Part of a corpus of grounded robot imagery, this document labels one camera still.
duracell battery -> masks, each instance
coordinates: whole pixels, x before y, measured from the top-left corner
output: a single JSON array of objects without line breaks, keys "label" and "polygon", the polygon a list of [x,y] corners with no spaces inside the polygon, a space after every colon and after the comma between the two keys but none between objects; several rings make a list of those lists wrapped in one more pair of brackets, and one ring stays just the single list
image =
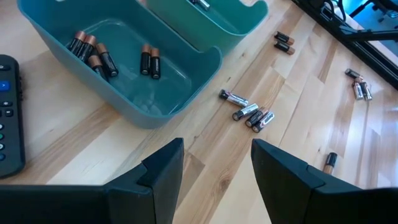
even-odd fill
[{"label": "duracell battery", "polygon": [[81,46],[83,45],[83,42],[85,41],[86,34],[83,31],[78,31],[75,34],[75,38],[72,40],[72,43],[70,43],[68,49],[72,54],[77,55],[79,52]]},{"label": "duracell battery", "polygon": [[218,96],[226,101],[229,101],[235,105],[241,106],[241,107],[245,107],[248,106],[249,101],[245,98],[242,98],[238,95],[232,94],[230,91],[226,91],[226,90],[221,90],[220,93],[218,94]]},{"label": "duracell battery", "polygon": [[108,82],[108,76],[105,74],[101,59],[97,55],[90,56],[88,58],[88,64],[94,70],[94,72],[96,72],[98,75],[101,75],[101,77]]},{"label": "duracell battery", "polygon": [[253,125],[255,125],[265,114],[267,113],[267,110],[265,107],[260,107],[260,109],[255,112],[247,121],[246,121],[246,126],[251,128]]},{"label": "duracell battery", "polygon": [[368,87],[368,84],[366,82],[361,82],[361,89],[362,89],[362,94],[363,94],[363,98],[366,101],[371,101],[372,100],[372,93]]},{"label": "duracell battery", "polygon": [[329,153],[325,162],[325,166],[323,167],[324,173],[331,175],[333,173],[333,169],[335,168],[336,161],[337,161],[337,154],[334,152]]},{"label": "duracell battery", "polygon": [[235,121],[239,121],[243,117],[250,116],[250,115],[254,114],[258,109],[259,109],[258,105],[254,103],[250,106],[247,106],[247,107],[240,109],[237,112],[233,113],[232,118]]},{"label": "duracell battery", "polygon": [[153,79],[160,79],[159,49],[150,50],[150,75]]},{"label": "duracell battery", "polygon": [[295,50],[293,47],[290,47],[287,44],[282,43],[281,41],[276,40],[274,42],[274,47],[278,48],[279,50],[286,52],[288,55],[294,54]]},{"label": "duracell battery", "polygon": [[111,55],[109,54],[109,51],[106,49],[105,45],[100,43],[97,44],[97,51],[99,54],[99,57],[101,58],[102,62],[104,63],[104,66],[106,67],[106,70],[108,71],[108,74],[110,77],[115,77],[118,75],[119,70],[116,67]]},{"label": "duracell battery", "polygon": [[275,115],[273,112],[269,111],[266,113],[253,127],[253,131],[255,133],[259,133],[264,127],[270,123],[273,119],[275,118]]},{"label": "duracell battery", "polygon": [[83,61],[83,62],[87,61],[88,57],[90,57],[91,52],[94,49],[95,43],[96,43],[95,36],[93,36],[93,35],[86,36],[85,42],[78,53],[78,58],[81,61]]},{"label": "duracell battery", "polygon": [[288,45],[294,44],[293,38],[289,37],[286,34],[279,32],[279,31],[275,32],[274,37],[275,37],[275,39],[277,39],[285,44],[288,44]]},{"label": "duracell battery", "polygon": [[150,45],[149,44],[144,44],[144,46],[142,46],[140,72],[143,75],[148,75],[150,73]]},{"label": "duracell battery", "polygon": [[355,79],[353,83],[353,90],[354,90],[354,95],[355,95],[355,100],[363,100],[363,94],[362,94],[362,88],[359,82],[357,82],[357,79]]},{"label": "duracell battery", "polygon": [[361,80],[363,80],[362,75],[360,75],[358,72],[355,72],[354,70],[347,68],[347,70],[345,71],[345,74],[348,75],[351,78],[360,78]]}]

remote control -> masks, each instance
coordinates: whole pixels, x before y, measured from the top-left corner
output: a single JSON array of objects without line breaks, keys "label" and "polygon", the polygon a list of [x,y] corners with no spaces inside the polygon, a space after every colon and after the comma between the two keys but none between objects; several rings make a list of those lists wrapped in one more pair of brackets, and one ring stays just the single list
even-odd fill
[{"label": "remote control", "polygon": [[0,178],[17,174],[25,166],[19,64],[0,55]]}]

wooden floor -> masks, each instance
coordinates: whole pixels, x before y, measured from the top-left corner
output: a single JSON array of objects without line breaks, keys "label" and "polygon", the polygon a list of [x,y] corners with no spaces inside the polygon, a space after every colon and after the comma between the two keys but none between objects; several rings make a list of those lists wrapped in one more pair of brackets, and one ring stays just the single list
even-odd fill
[{"label": "wooden floor", "polygon": [[[183,137],[176,224],[270,223],[252,171],[252,138],[317,168],[334,151],[335,176],[362,188],[398,185],[397,91],[291,1],[267,3],[264,22],[188,109],[163,128],[143,130],[57,62],[15,0],[0,0],[0,53],[18,59],[24,80],[28,160],[22,173],[0,183],[103,184]],[[296,40],[295,54],[273,47],[275,30]],[[372,101],[354,100],[347,68],[365,77]],[[253,133],[231,119],[237,107],[217,97],[222,88],[270,107],[275,119]]]}]

blue button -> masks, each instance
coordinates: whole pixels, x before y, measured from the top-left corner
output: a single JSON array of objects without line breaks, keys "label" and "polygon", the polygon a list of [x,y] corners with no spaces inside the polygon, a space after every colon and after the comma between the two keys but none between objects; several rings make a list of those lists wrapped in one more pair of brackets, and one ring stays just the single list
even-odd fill
[{"label": "blue button", "polygon": [[0,91],[10,90],[10,83],[8,81],[0,81]]}]

pile of batteries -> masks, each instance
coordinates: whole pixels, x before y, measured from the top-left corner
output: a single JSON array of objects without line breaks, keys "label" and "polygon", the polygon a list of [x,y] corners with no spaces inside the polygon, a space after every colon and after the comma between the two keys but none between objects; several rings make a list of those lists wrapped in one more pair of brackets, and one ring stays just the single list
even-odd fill
[{"label": "pile of batteries", "polygon": [[372,93],[368,87],[368,84],[363,81],[362,75],[360,75],[358,72],[353,71],[350,68],[347,68],[345,74],[351,78],[354,78],[353,89],[355,100],[372,100]]},{"label": "pile of batteries", "polygon": [[149,44],[142,46],[140,72],[153,79],[160,79],[160,53],[159,49],[152,48]]},{"label": "pile of batteries", "polygon": [[283,52],[286,52],[288,55],[294,54],[295,49],[291,47],[291,45],[294,44],[293,38],[279,31],[275,32],[274,38],[276,39],[274,42],[274,47],[278,48]]},{"label": "pile of batteries", "polygon": [[230,91],[221,90],[219,97],[223,100],[227,100],[243,107],[242,109],[233,113],[232,118],[235,121],[239,121],[244,117],[250,116],[249,119],[246,120],[246,126],[252,128],[252,130],[256,133],[259,133],[275,117],[273,112],[268,111],[263,106],[259,108],[255,103],[248,106],[249,101],[247,99],[232,94]]},{"label": "pile of batteries", "polygon": [[78,31],[68,45],[68,49],[82,62],[88,62],[88,65],[107,82],[110,77],[115,77],[119,73],[105,45],[96,44],[96,38],[93,35]]}]

